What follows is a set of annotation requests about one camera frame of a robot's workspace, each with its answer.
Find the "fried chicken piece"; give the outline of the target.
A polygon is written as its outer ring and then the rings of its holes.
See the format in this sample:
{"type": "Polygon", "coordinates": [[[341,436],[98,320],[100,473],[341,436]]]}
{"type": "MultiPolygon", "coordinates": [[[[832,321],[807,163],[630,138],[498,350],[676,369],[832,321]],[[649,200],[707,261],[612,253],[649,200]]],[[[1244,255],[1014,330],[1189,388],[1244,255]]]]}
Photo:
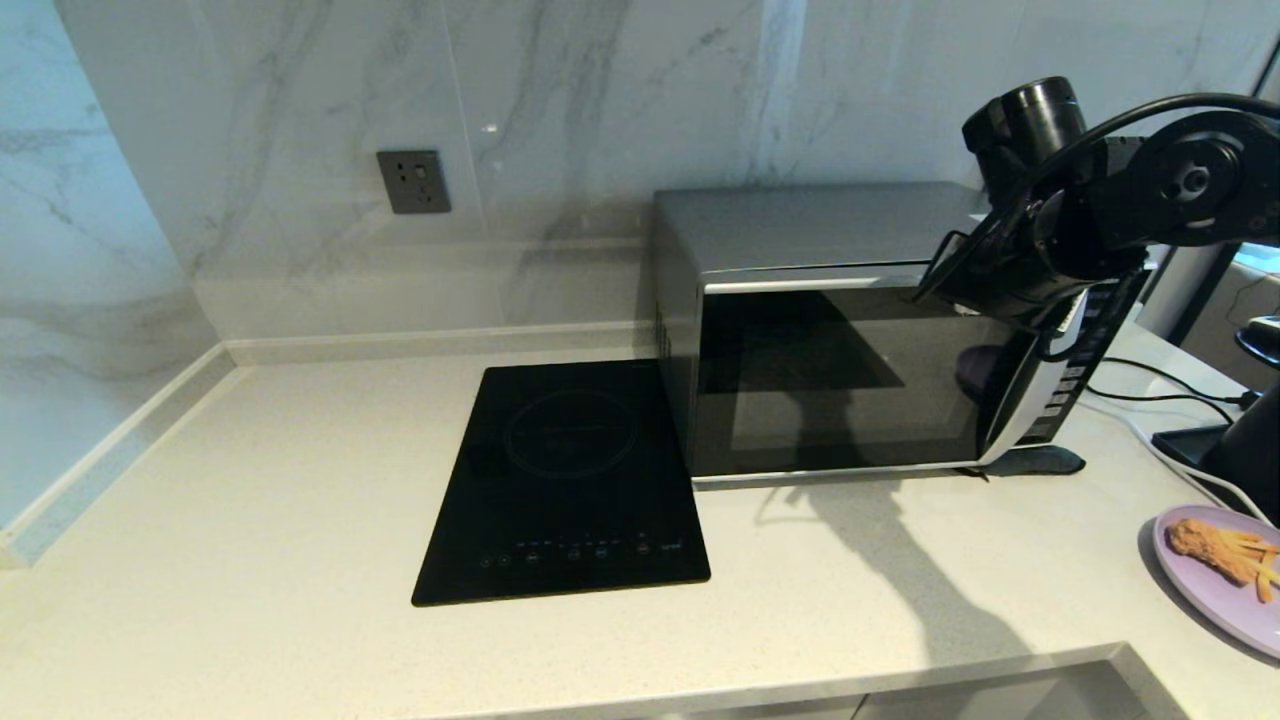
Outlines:
{"type": "Polygon", "coordinates": [[[1219,528],[1206,521],[1180,519],[1165,530],[1165,536],[1167,546],[1175,553],[1194,559],[1235,587],[1251,584],[1257,578],[1251,557],[1238,551],[1219,528]]]}

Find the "grey single wall socket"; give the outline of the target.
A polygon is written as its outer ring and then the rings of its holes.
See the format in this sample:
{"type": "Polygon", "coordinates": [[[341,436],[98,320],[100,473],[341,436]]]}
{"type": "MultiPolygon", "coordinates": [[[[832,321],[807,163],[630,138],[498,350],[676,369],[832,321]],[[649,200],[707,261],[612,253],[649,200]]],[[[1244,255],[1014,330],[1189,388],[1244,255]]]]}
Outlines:
{"type": "Polygon", "coordinates": [[[390,210],[396,215],[447,214],[451,193],[435,149],[375,154],[390,210]]]}

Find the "dark vertical frame post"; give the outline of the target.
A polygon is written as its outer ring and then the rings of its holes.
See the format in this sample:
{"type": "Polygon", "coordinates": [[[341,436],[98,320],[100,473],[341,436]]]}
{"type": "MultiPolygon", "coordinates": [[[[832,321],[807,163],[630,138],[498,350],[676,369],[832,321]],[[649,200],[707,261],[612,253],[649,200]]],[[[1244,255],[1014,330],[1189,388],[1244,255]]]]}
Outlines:
{"type": "MultiPolygon", "coordinates": [[[[1252,94],[1280,104],[1280,36],[1274,41],[1252,94]]],[[[1134,322],[1160,338],[1180,345],[1233,264],[1239,247],[1239,243],[1225,243],[1171,250],[1144,288],[1134,322]]]]}

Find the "lavender plate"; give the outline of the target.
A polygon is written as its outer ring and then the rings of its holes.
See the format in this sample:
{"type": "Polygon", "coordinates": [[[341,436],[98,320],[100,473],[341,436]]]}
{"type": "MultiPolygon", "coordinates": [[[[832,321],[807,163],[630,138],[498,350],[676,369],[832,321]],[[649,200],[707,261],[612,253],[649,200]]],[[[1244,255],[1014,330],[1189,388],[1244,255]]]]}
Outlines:
{"type": "MultiPolygon", "coordinates": [[[[1271,603],[1261,603],[1254,582],[1235,587],[1194,559],[1175,553],[1166,543],[1165,530],[1184,518],[1206,521],[1221,530],[1257,534],[1266,543],[1277,547],[1280,547],[1280,530],[1253,516],[1228,509],[1185,505],[1161,514],[1151,532],[1157,562],[1181,597],[1221,632],[1263,656],[1280,661],[1280,588],[1275,588],[1275,600],[1271,603]]],[[[1251,560],[1254,571],[1256,562],[1267,562],[1280,571],[1280,553],[1251,560]]]]}

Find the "black induction cooktop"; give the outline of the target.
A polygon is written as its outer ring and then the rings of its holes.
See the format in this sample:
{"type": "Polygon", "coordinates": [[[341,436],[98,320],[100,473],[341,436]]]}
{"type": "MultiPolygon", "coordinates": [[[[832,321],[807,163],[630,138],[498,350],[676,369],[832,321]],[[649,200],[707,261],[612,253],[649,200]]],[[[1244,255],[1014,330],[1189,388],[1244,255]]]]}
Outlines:
{"type": "Polygon", "coordinates": [[[483,373],[413,606],[709,579],[655,360],[483,373]]]}

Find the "silver microwave oven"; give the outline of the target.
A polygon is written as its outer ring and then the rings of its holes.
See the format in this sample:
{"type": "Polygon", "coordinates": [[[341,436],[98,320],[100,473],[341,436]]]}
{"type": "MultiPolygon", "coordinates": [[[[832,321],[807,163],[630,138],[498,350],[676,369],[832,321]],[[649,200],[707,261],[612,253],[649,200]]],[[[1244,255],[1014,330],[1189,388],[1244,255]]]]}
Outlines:
{"type": "MultiPolygon", "coordinates": [[[[709,284],[879,281],[914,290],[950,231],[977,227],[978,192],[950,182],[668,190],[654,197],[650,268],[660,369],[686,459],[687,375],[682,352],[696,342],[695,314],[709,284]]],[[[1014,448],[1050,445],[1116,324],[1068,365],[1044,416],[1014,448]]],[[[719,483],[785,483],[785,475],[719,483]]]]}

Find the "dark grey foot mat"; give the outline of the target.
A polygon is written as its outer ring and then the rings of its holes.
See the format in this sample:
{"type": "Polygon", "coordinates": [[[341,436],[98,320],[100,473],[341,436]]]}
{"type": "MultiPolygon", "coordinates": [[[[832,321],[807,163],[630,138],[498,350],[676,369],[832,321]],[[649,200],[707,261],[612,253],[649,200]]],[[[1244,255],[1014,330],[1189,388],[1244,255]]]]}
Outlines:
{"type": "Polygon", "coordinates": [[[954,470],[964,477],[989,480],[991,477],[1070,477],[1085,466],[1085,460],[1073,451],[1057,445],[1046,445],[1012,448],[989,465],[954,470]]]}

